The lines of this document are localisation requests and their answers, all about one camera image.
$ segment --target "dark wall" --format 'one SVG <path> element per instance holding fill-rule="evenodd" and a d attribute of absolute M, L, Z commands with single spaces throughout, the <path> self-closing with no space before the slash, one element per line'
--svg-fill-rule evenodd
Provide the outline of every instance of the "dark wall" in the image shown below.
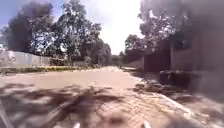
<path fill-rule="evenodd" d="M 146 72 L 170 70 L 170 50 L 161 50 L 145 55 L 144 70 Z"/>

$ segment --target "brick pavement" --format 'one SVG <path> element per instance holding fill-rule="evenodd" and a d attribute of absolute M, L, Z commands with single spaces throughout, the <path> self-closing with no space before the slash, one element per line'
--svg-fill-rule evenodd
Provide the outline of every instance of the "brick pavement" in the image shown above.
<path fill-rule="evenodd" d="M 197 123 L 202 125 L 201 122 L 195 123 L 184 117 L 182 110 L 169 105 L 156 94 L 145 95 L 124 90 L 118 93 L 110 90 L 106 95 L 119 96 L 122 100 L 99 104 L 95 102 L 94 109 L 88 111 L 88 116 L 70 113 L 59 123 L 61 128 L 72 127 L 74 122 L 80 122 L 83 128 L 141 128 L 144 121 L 149 121 L 152 128 L 198 128 L 200 126 Z"/>

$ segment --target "paved road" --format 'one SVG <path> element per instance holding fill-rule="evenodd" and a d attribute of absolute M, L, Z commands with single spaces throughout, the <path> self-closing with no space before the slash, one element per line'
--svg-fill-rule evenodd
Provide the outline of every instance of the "paved road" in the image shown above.
<path fill-rule="evenodd" d="M 81 107 L 81 110 L 75 110 L 75 112 L 81 112 L 79 117 L 84 124 L 90 123 L 86 120 L 89 119 L 87 117 L 92 117 L 90 113 L 96 114 L 100 111 L 103 119 L 104 117 L 110 119 L 108 116 L 113 117 L 116 113 L 123 113 L 121 115 L 124 115 L 124 120 L 128 124 L 126 122 L 125 125 L 119 125 L 122 128 L 139 128 L 144 120 L 149 120 L 153 128 L 198 127 L 195 122 L 184 117 L 184 112 L 166 104 L 160 97 L 144 94 L 143 98 L 139 98 L 136 97 L 136 95 L 139 96 L 138 93 L 127 91 L 128 88 L 134 88 L 140 80 L 141 78 L 132 76 L 130 72 L 124 72 L 115 67 L 91 71 L 18 74 L 0 77 L 0 97 L 11 122 L 17 128 L 37 128 L 40 123 L 44 122 L 46 114 L 65 101 L 73 99 L 89 86 L 103 89 L 94 92 L 94 95 L 87 95 L 90 101 L 87 98 L 85 102 L 86 96 L 83 96 L 82 102 L 84 103 L 80 104 L 87 106 L 88 109 Z M 98 123 L 109 121 L 109 124 L 120 124 L 122 120 L 100 120 Z M 101 127 L 104 125 L 108 128 L 118 127 L 118 125 L 103 124 Z"/>
<path fill-rule="evenodd" d="M 71 86 L 101 86 L 121 88 L 133 88 L 141 80 L 133 77 L 129 72 L 122 72 L 115 67 L 107 67 L 98 70 L 74 71 L 74 72 L 50 72 L 45 74 L 18 74 L 16 76 L 1 77 L 0 84 L 19 83 L 34 85 L 37 88 L 55 89 Z"/>

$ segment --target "bush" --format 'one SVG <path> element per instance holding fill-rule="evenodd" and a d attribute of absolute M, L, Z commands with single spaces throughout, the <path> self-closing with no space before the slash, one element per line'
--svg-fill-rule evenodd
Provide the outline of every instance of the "bush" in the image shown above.
<path fill-rule="evenodd" d="M 50 72 L 50 71 L 73 71 L 73 70 L 89 70 L 101 68 L 100 65 L 82 66 L 82 67 L 69 67 L 69 66 L 44 66 L 33 68 L 3 68 L 0 70 L 0 74 L 4 73 L 31 73 L 31 72 Z"/>

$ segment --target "wall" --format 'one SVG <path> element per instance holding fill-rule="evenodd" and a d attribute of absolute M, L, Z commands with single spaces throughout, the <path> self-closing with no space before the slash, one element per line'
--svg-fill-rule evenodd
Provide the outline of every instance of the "wall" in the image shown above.
<path fill-rule="evenodd" d="M 171 69 L 172 70 L 191 70 L 192 69 L 192 49 L 174 51 L 171 49 Z"/>
<path fill-rule="evenodd" d="M 50 58 L 28 53 L 0 50 L 0 66 L 7 68 L 28 68 L 50 66 Z"/>
<path fill-rule="evenodd" d="M 160 72 L 170 70 L 170 50 L 156 51 L 144 57 L 144 70 L 146 72 Z"/>

